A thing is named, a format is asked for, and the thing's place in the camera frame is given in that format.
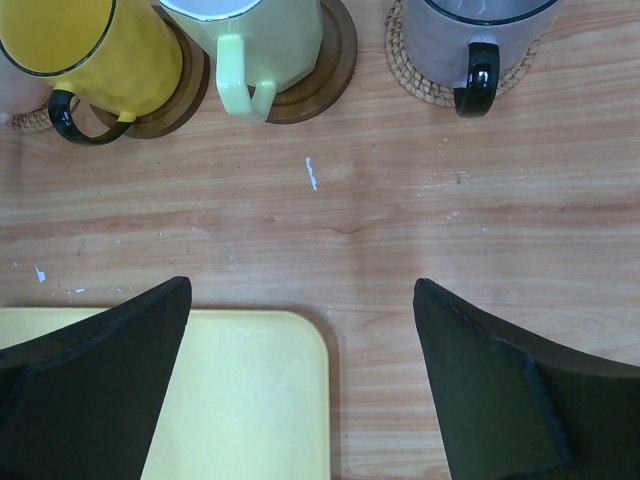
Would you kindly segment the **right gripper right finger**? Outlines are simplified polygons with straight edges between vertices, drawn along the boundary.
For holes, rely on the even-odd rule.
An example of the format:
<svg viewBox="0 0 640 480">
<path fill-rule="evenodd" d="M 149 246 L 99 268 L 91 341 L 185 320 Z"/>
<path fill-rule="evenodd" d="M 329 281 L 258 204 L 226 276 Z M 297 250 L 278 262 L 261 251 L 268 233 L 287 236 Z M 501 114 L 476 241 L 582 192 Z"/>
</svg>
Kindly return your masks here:
<svg viewBox="0 0 640 480">
<path fill-rule="evenodd" d="M 432 280 L 413 299 L 450 475 L 635 479 L 639 370 L 487 313 Z"/>
</svg>

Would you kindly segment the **dark brown wooden coaster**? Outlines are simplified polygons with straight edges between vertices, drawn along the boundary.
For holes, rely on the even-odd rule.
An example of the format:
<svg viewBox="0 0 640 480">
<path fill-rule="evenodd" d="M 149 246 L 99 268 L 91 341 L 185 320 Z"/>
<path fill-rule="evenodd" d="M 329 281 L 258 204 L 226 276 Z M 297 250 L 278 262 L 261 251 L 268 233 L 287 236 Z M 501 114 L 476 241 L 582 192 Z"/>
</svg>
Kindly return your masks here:
<svg viewBox="0 0 640 480">
<path fill-rule="evenodd" d="M 354 21 L 342 1 L 322 0 L 323 39 L 314 70 L 275 96 L 266 119 L 270 124 L 295 124 L 330 108 L 354 74 L 358 38 Z"/>
</svg>

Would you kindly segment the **purple translucent cup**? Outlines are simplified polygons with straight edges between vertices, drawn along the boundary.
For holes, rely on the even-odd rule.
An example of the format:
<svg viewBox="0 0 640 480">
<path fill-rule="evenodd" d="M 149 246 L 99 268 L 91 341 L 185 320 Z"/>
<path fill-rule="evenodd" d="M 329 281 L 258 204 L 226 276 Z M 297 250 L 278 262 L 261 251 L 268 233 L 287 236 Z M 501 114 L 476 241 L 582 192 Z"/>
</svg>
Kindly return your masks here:
<svg viewBox="0 0 640 480">
<path fill-rule="evenodd" d="M 501 76 L 549 26 L 559 5 L 556 0 L 408 0 L 405 51 L 426 79 L 453 89 L 458 116 L 482 117 Z"/>
</svg>

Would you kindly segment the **yellow translucent cup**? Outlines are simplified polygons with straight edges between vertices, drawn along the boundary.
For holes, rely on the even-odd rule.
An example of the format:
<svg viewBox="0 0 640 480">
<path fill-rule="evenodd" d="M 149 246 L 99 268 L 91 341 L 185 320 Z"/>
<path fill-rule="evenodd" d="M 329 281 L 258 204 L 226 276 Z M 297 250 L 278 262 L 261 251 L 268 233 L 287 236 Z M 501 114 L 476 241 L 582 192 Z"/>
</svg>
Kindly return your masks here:
<svg viewBox="0 0 640 480">
<path fill-rule="evenodd" d="M 64 139 L 104 145 L 163 107 L 182 74 L 180 44 L 147 1 L 4 0 L 1 50 L 23 73 L 51 86 L 48 115 Z M 74 123 L 78 98 L 115 115 L 90 137 Z"/>
</svg>

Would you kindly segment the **light woven rattan coaster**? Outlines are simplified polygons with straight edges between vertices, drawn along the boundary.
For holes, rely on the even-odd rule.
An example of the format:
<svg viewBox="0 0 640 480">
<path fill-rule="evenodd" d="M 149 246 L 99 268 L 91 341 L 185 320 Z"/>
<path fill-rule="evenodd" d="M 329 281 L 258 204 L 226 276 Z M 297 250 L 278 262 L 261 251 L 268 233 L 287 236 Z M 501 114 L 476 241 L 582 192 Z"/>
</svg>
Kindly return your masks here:
<svg viewBox="0 0 640 480">
<path fill-rule="evenodd" d="M 533 65 L 540 39 L 535 39 L 526 53 L 506 73 L 498 83 L 496 97 L 512 90 Z M 405 49 L 403 29 L 403 2 L 395 0 L 385 19 L 384 50 L 389 69 L 396 81 L 412 96 L 439 107 L 453 108 L 454 91 L 427 79 L 409 60 Z"/>
</svg>

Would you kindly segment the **white cup green handle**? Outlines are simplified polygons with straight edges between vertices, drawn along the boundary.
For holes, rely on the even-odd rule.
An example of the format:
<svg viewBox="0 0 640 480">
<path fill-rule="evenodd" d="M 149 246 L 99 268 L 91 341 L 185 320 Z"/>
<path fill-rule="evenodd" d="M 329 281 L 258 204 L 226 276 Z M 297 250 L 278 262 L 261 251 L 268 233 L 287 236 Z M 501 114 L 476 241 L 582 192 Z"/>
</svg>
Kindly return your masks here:
<svg viewBox="0 0 640 480">
<path fill-rule="evenodd" d="M 160 6 L 215 60 L 225 111 L 264 122 L 276 95 L 308 76 L 319 56 L 323 20 L 315 0 L 183 0 Z"/>
</svg>

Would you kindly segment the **pink translucent cup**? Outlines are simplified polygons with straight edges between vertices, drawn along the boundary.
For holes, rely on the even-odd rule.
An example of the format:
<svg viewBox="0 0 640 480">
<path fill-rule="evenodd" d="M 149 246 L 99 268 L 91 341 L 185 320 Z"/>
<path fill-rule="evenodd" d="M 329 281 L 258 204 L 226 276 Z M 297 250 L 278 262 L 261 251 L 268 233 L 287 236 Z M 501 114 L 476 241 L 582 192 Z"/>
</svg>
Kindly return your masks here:
<svg viewBox="0 0 640 480">
<path fill-rule="evenodd" d="M 45 104 L 52 87 L 14 66 L 1 53 L 1 113 L 26 114 Z"/>
</svg>

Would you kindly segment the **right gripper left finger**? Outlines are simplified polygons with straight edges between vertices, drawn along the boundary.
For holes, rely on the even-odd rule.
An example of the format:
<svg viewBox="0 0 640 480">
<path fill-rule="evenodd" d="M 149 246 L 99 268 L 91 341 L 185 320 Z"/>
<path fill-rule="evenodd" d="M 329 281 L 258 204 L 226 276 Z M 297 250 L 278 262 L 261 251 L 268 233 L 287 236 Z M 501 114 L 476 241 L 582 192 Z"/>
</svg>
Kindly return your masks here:
<svg viewBox="0 0 640 480">
<path fill-rule="evenodd" d="M 2 478 L 140 478 L 191 303 L 177 276 L 2 349 Z"/>
</svg>

